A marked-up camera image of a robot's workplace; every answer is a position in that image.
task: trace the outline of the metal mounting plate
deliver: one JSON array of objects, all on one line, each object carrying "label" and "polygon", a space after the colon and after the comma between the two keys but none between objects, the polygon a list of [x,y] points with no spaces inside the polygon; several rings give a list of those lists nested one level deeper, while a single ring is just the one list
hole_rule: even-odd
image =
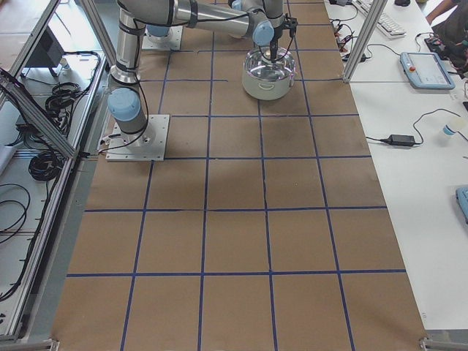
[{"label": "metal mounting plate", "polygon": [[172,37],[168,41],[161,41],[160,43],[152,42],[147,36],[143,38],[143,51],[179,51],[182,42],[182,29],[183,26],[172,27]]},{"label": "metal mounting plate", "polygon": [[[128,148],[124,146],[124,141],[121,138],[112,139],[109,148],[119,148],[106,151],[106,160],[109,162],[163,161],[166,151],[169,120],[169,115],[149,115],[148,125],[156,132],[156,137],[152,143],[148,143],[141,148]],[[114,126],[112,133],[120,134],[120,128],[117,124]]]}]

